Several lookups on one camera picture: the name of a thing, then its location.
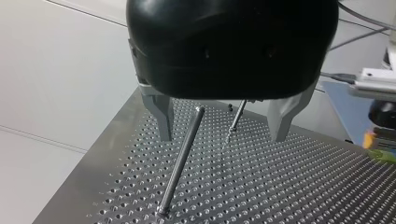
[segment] metal pin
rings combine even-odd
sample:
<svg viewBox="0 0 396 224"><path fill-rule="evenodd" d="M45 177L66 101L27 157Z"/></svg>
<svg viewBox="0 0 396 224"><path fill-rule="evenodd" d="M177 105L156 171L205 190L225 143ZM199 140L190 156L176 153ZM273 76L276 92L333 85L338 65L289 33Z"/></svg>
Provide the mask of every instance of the metal pin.
<svg viewBox="0 0 396 224"><path fill-rule="evenodd" d="M205 109L202 106L196 107L195 114L191 117L190 128L187 131L186 137L184 138L181 150L178 154L174 171L172 172L171 178L169 179L168 186L166 187L163 200L158 207L158 213L161 215L167 215L169 212L169 205L175 193L175 189L180 179L181 172L183 172L184 165L186 164L187 158L194 142L195 135L198 132L198 128L201 124L202 118L204 117Z"/></svg>
<svg viewBox="0 0 396 224"><path fill-rule="evenodd" d="M236 125L238 124L239 119L241 119L246 104L247 100L243 100L241 105L239 105L238 112L236 112L235 118L233 119L233 124L230 127L230 132L236 132Z"/></svg>

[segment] black plastic cover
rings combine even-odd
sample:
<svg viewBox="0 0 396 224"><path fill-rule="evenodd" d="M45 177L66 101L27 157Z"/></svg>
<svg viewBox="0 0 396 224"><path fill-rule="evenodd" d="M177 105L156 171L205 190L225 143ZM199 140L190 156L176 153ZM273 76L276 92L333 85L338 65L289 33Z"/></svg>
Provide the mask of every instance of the black plastic cover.
<svg viewBox="0 0 396 224"><path fill-rule="evenodd" d="M129 0L137 75L191 99L276 99L317 78L337 0Z"/></svg>
<svg viewBox="0 0 396 224"><path fill-rule="evenodd" d="M396 129L396 103L374 100L369 112L372 123L388 129Z"/></svg>

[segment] white wall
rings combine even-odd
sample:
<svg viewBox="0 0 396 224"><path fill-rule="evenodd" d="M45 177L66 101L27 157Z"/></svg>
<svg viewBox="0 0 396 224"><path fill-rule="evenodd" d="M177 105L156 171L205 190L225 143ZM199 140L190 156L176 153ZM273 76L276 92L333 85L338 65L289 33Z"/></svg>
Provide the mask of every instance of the white wall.
<svg viewBox="0 0 396 224"><path fill-rule="evenodd" d="M123 26L126 0L53 1L0 3L0 129L88 149L136 87ZM387 22L396 10L394 0L346 4ZM356 21L343 12L341 17ZM366 32L340 22L334 43ZM363 66L378 67L386 44L385 36L376 35L335 50L323 70L359 73ZM326 97L317 92L294 123L343 139ZM266 104L247 108L266 113Z"/></svg>
<svg viewBox="0 0 396 224"><path fill-rule="evenodd" d="M89 149L137 86L127 29L41 0L0 5L0 125Z"/></svg>

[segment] metal table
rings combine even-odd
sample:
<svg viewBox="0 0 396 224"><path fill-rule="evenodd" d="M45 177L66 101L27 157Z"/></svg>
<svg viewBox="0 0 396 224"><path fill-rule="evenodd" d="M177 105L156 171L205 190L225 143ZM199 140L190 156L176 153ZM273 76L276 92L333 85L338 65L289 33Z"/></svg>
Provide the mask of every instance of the metal table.
<svg viewBox="0 0 396 224"><path fill-rule="evenodd" d="M194 107L206 113L168 217L156 216ZM35 224L396 223L396 169L349 143L291 127L271 143L265 117L175 100L173 142L136 91Z"/></svg>

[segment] cable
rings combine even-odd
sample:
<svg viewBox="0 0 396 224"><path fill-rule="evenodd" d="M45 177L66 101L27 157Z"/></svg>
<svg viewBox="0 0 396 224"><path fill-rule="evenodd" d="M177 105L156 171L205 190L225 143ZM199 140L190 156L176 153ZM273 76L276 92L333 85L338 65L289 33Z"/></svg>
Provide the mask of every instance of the cable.
<svg viewBox="0 0 396 224"><path fill-rule="evenodd" d="M345 74L345 73L335 73L335 74L330 74L330 73L320 73L321 76L323 77L329 77L331 79L345 82L348 84L355 84L356 76L352 74Z"/></svg>
<svg viewBox="0 0 396 224"><path fill-rule="evenodd" d="M370 35L376 35L376 34L378 34L378 33L381 33L381 32L387 31L387 30L388 30L388 28L381 28L381 29L379 29L379 30L374 30L374 31L372 31L372 32L370 32L370 33L367 33L367 34L365 34L365 35L358 35L358 36L356 36L356 37L353 37L352 39L349 39L349 40L347 40L347 41L345 41L345 42L342 42L342 43L340 43L340 44L338 44L338 45L335 45L335 46L331 47L331 48L329 49L329 51L332 51L332 50L341 48L341 47L343 47L344 45L347 45L347 44L350 44L350 43L355 42L355 41L357 41L357 40L366 38L366 37L368 37L368 36L370 36Z"/></svg>
<svg viewBox="0 0 396 224"><path fill-rule="evenodd" d="M357 23L357 22L354 22L354 21L346 21L346 20L343 20L343 19L338 19L338 20L339 20L339 21L346 22L346 23L358 25L358 26L364 27L364 28L369 29L369 30L372 30L372 31L375 30L374 28L372 28L372 27L370 27L370 26L366 26L366 25L363 25L363 24L360 24L360 23Z"/></svg>
<svg viewBox="0 0 396 224"><path fill-rule="evenodd" d="M341 9L343 9L345 12L351 14L352 16L354 16L354 17L356 17L356 18L359 18L359 19L361 19L361 20L363 20L363 21L370 22L370 23L375 24L375 25L377 25L377 26L381 26L381 27L387 28L387 29L389 29L389 30L394 30L394 31L396 31L396 26L394 26L394 25L390 25L390 24L384 23L384 22L382 22L382 21L376 21L376 20L373 20L373 19L371 19L371 18L365 17L365 16L361 15L360 13L358 13L358 12L356 12L356 11L350 9L349 7L344 6L344 5L343 5L342 3L340 3L340 2L338 2L338 6L339 6Z"/></svg>

